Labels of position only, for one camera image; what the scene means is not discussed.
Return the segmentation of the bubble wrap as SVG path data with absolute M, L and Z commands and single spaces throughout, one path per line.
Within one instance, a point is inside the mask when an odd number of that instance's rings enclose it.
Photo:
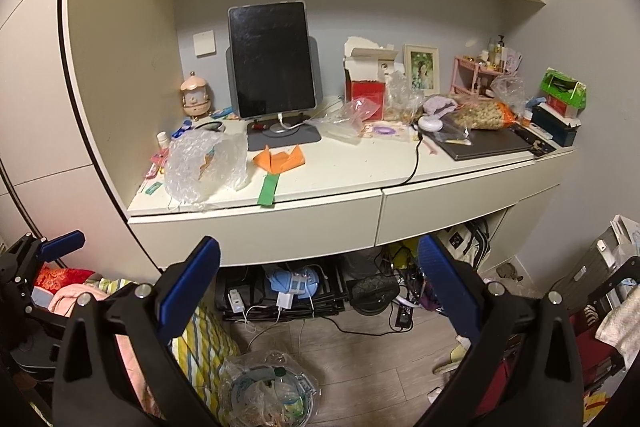
M 248 145 L 242 133 L 195 129 L 171 142 L 165 162 L 167 195 L 182 205 L 204 204 L 220 190 L 247 182 Z

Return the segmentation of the clear plastic bag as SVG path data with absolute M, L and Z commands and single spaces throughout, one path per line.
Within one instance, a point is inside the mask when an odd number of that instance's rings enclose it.
M 382 108 L 368 98 L 354 98 L 340 108 L 308 120 L 322 138 L 347 144 L 358 144 L 363 136 L 364 123 Z

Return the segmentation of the plastic bag with food scraps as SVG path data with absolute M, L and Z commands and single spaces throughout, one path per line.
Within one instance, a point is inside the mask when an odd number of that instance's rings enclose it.
M 244 426 L 290 425 L 273 387 L 264 381 L 256 381 L 239 393 L 234 413 Z

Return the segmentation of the clear plastic bottle green cap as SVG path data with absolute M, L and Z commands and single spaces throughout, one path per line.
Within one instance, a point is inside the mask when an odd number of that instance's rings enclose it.
M 304 417 L 304 399 L 298 391 L 295 381 L 288 377 L 288 372 L 284 367 L 274 369 L 273 389 L 290 424 Z

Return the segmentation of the trash bin with liner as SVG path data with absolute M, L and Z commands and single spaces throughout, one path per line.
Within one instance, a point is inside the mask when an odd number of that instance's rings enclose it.
M 318 381 L 292 355 L 258 350 L 221 366 L 218 416 L 225 426 L 305 426 L 320 397 Z

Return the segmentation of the striped yellow blue bedding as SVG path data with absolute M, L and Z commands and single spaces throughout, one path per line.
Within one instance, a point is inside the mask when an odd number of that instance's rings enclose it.
M 117 335 L 116 339 L 131 386 L 142 409 L 153 416 L 162 417 L 163 414 L 160 413 L 151 388 L 146 383 L 129 338 Z M 183 333 L 171 340 L 169 351 L 198 396 L 218 421 L 221 421 L 218 400 L 221 367 L 226 358 L 238 355 L 240 348 L 224 329 L 220 318 L 206 305 L 205 300 L 195 309 Z

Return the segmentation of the pink sticker packet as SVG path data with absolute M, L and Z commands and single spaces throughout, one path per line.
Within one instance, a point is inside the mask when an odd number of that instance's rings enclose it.
M 159 173 L 163 173 L 168 156 L 168 148 L 163 148 L 163 150 L 154 154 L 151 158 L 151 166 L 145 175 L 145 179 L 152 180 L 156 178 Z

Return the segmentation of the small white pill bottle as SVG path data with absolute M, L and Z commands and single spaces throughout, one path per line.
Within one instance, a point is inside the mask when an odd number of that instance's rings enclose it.
M 169 135 L 165 131 L 161 131 L 157 133 L 156 136 L 158 147 L 160 150 L 167 150 L 170 145 Z

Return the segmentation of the blue white small tube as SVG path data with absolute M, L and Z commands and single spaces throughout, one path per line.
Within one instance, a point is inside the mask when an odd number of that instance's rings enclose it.
M 174 132 L 171 133 L 171 139 L 177 140 L 180 138 L 183 133 L 188 132 L 193 128 L 193 121 L 191 119 L 185 119 L 181 126 Z

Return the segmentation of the pink carousel night light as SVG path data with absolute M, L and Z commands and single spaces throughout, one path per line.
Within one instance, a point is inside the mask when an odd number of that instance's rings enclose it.
M 186 116 L 200 119 L 212 111 L 213 103 L 208 82 L 195 72 L 190 72 L 189 77 L 181 83 L 180 94 L 183 113 Z

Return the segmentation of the black magnifying glass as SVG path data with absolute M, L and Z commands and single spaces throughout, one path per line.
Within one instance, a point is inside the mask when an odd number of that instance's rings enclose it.
M 203 122 L 203 124 L 198 124 L 195 126 L 195 129 L 211 132 L 224 132 L 226 127 L 224 127 L 224 123 L 222 121 L 207 121 Z

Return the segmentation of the white charger plug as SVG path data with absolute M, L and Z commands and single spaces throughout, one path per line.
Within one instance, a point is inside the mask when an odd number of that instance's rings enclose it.
M 281 310 L 289 310 L 292 308 L 292 304 L 294 301 L 294 295 L 291 293 L 282 293 L 282 291 L 278 292 L 277 295 L 277 307 Z

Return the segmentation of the blue power strip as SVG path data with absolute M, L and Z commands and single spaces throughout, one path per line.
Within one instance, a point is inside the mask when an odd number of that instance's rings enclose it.
M 300 299 L 314 297 L 318 291 L 320 277 L 314 269 L 298 271 L 275 269 L 267 273 L 271 289 L 279 294 L 291 294 Z

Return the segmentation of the orange green paper tulip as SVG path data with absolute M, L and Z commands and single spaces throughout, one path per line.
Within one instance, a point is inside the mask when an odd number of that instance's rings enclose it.
M 268 146 L 253 158 L 254 164 L 259 169 L 265 171 L 265 179 L 262 181 L 257 204 L 260 207 L 271 207 L 274 204 L 274 196 L 278 187 L 278 182 L 282 173 L 302 167 L 305 156 L 299 145 L 295 145 L 291 152 L 280 152 L 273 154 Z

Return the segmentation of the black laptop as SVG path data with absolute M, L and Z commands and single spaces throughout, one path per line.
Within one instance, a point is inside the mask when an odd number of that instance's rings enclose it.
M 439 146 L 455 161 L 480 159 L 527 152 L 529 144 L 510 128 L 499 130 L 473 130 L 470 145 L 439 143 Z

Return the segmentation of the grey tablet stand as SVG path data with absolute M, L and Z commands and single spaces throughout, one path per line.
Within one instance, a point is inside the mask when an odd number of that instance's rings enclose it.
M 304 117 L 322 99 L 313 38 L 307 34 L 236 35 L 230 38 L 226 59 L 231 105 L 247 122 L 251 152 L 320 140 Z

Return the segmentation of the snack bag orange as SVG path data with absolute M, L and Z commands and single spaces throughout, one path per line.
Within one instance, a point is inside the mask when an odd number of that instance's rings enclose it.
M 469 130 L 499 130 L 516 123 L 511 109 L 495 100 L 465 102 L 452 114 L 452 120 Z

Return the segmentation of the black tablet screen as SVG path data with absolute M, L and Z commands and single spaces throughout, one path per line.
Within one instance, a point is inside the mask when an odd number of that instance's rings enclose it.
M 228 29 L 230 90 L 241 118 L 317 106 L 304 2 L 234 6 Z

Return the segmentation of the white round device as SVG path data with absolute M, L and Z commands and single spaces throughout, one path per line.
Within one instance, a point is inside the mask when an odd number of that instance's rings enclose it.
M 418 127 L 422 132 L 435 133 L 442 130 L 444 124 L 435 115 L 423 115 L 418 119 Z

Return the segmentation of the green tissue box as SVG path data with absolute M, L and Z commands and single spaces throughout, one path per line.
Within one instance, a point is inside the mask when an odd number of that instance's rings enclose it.
M 546 70 L 539 89 L 552 98 L 578 110 L 584 109 L 587 105 L 587 86 L 585 83 L 556 69 L 548 68 Z

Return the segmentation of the pink desk rack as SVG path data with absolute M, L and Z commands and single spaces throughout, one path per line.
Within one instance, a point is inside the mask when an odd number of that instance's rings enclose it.
M 456 56 L 452 68 L 450 92 L 456 95 L 493 98 L 491 83 L 502 75 L 485 62 L 471 60 L 469 57 Z

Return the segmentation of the framed photo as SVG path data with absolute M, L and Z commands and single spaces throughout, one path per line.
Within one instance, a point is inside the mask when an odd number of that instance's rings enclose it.
M 426 95 L 440 93 L 439 52 L 432 46 L 405 44 L 404 66 L 407 78 L 414 90 Z

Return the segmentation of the red white open box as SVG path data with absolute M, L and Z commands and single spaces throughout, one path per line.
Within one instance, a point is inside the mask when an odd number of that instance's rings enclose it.
M 382 120 L 386 83 L 396 70 L 398 51 L 392 44 L 380 46 L 363 37 L 348 37 L 344 44 L 345 98 L 347 102 L 363 100 L 378 108 L 368 120 Z

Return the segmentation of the white wall switch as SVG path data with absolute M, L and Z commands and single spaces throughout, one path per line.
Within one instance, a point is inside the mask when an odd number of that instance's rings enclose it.
M 209 56 L 217 52 L 215 31 L 213 29 L 194 34 L 192 40 L 196 57 Z

